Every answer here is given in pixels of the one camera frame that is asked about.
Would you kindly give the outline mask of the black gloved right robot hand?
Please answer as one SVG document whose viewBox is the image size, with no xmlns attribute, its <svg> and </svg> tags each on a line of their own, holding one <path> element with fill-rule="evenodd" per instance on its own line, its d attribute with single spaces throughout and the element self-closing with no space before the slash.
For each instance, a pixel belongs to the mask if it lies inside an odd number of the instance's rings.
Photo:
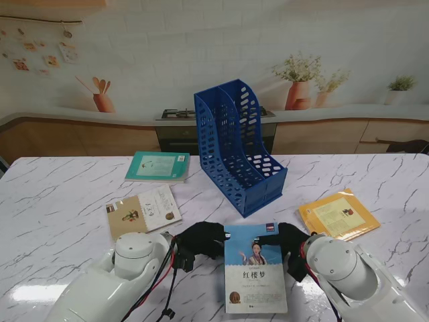
<svg viewBox="0 0 429 322">
<path fill-rule="evenodd" d="M 280 246 L 282 256 L 289 255 L 288 266 L 292 265 L 300 257 L 300 247 L 310 236 L 295 225 L 290 223 L 279 223 L 277 235 L 258 236 L 255 241 L 261 245 Z"/>
</svg>

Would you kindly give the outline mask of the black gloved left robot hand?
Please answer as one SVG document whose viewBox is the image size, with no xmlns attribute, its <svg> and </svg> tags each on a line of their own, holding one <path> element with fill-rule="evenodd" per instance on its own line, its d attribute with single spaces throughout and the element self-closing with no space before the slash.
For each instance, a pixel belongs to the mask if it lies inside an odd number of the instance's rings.
<svg viewBox="0 0 429 322">
<path fill-rule="evenodd" d="M 201 221 L 176 236 L 179 253 L 205 255 L 212 259 L 224 256 L 224 226 Z"/>
</svg>

